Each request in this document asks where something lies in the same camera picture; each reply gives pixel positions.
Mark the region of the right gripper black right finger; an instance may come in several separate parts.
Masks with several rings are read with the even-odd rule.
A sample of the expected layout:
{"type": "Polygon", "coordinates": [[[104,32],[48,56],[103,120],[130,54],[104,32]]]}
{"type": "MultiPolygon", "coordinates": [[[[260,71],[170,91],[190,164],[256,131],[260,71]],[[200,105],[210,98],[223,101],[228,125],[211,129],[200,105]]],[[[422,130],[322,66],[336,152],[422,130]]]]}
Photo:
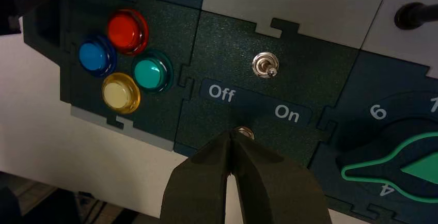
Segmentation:
{"type": "Polygon", "coordinates": [[[325,195],[304,166],[232,131],[231,173],[244,223],[331,223],[325,195]]]}

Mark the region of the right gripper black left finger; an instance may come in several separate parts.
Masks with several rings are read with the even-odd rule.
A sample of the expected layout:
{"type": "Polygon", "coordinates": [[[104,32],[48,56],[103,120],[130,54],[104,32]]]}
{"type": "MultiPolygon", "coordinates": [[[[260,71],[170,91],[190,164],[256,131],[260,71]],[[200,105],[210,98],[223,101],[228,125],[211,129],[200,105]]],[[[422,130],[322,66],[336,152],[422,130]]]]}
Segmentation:
{"type": "Polygon", "coordinates": [[[160,223],[225,222],[230,135],[230,131],[222,132],[172,171],[160,223]]]}

